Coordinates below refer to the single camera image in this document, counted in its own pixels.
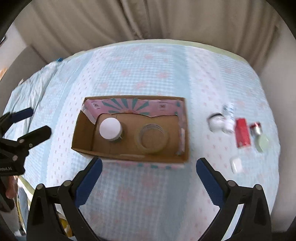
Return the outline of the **white earbuds case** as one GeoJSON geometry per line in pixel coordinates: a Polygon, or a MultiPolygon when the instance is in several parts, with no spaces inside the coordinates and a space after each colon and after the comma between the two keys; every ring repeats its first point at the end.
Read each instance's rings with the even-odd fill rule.
{"type": "Polygon", "coordinates": [[[232,157],[230,159],[230,164],[231,164],[231,170],[234,174],[243,172],[242,161],[239,157],[232,157]]]}

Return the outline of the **red silver cream jar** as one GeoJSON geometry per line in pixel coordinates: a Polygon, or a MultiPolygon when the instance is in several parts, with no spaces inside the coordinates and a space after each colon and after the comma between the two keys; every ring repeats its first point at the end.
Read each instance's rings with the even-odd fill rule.
{"type": "Polygon", "coordinates": [[[262,134],[262,127],[260,122],[252,123],[250,126],[250,133],[253,137],[257,137],[262,134]]]}

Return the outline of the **white medicine bottle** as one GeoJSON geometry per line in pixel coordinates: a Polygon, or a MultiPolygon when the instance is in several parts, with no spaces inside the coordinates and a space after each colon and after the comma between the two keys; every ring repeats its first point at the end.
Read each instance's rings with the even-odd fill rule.
{"type": "Polygon", "coordinates": [[[235,129],[235,118],[234,118],[234,104],[228,102],[222,107],[222,114],[224,116],[224,127],[222,131],[227,134],[231,134],[235,129]]]}

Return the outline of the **pale green round jar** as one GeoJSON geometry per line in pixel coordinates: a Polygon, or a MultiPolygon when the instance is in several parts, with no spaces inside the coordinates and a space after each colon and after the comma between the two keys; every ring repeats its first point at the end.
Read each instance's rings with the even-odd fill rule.
{"type": "Polygon", "coordinates": [[[255,147],[260,153],[265,152],[269,148],[269,144],[269,139],[264,133],[255,138],[255,147]]]}

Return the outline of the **white lidded jar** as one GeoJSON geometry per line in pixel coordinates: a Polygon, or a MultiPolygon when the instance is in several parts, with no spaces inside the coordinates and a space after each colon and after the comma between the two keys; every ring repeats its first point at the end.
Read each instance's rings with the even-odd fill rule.
{"type": "Polygon", "coordinates": [[[106,118],[99,126],[100,135],[110,142],[121,139],[122,131],[122,125],[116,118],[106,118]]]}

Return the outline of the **red rectangular box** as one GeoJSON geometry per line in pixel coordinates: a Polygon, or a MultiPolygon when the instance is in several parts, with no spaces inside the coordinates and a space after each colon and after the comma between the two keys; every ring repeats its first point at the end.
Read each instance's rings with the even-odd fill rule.
{"type": "Polygon", "coordinates": [[[235,138],[238,148],[244,148],[251,145],[250,134],[246,119],[238,118],[235,126],[235,138]]]}

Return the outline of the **open cardboard box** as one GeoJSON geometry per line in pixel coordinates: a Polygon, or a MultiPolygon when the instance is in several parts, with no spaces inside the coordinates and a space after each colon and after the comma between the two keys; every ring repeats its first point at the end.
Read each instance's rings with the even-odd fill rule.
{"type": "Polygon", "coordinates": [[[150,95],[86,97],[78,114],[71,148],[114,160],[184,164],[189,158],[186,100],[150,95]],[[99,126],[106,118],[120,121],[121,139],[110,142],[100,135],[99,126]],[[166,147],[156,154],[141,153],[134,141],[136,131],[149,123],[156,123],[169,134],[166,147]]]}

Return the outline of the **white black round case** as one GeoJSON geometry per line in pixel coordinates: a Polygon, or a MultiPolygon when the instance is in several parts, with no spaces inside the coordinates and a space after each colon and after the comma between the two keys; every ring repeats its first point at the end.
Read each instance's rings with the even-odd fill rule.
{"type": "Polygon", "coordinates": [[[213,113],[208,116],[207,123],[211,132],[221,131],[225,123],[224,115],[221,113],[213,113]]]}

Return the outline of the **clear tape roll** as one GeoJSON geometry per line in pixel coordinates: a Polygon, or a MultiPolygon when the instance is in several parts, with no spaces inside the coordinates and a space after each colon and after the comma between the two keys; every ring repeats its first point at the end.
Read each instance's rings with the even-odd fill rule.
{"type": "Polygon", "coordinates": [[[140,127],[134,135],[135,144],[143,154],[161,152],[166,147],[168,140],[169,134],[156,123],[140,127]]]}

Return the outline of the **beige curtain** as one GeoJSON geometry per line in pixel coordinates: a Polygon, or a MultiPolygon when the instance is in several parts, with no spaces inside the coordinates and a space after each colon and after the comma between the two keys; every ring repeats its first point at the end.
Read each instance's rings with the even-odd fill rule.
{"type": "Polygon", "coordinates": [[[212,45],[265,63],[280,27],[266,1],[32,1],[15,26],[47,61],[131,40],[212,45]]]}

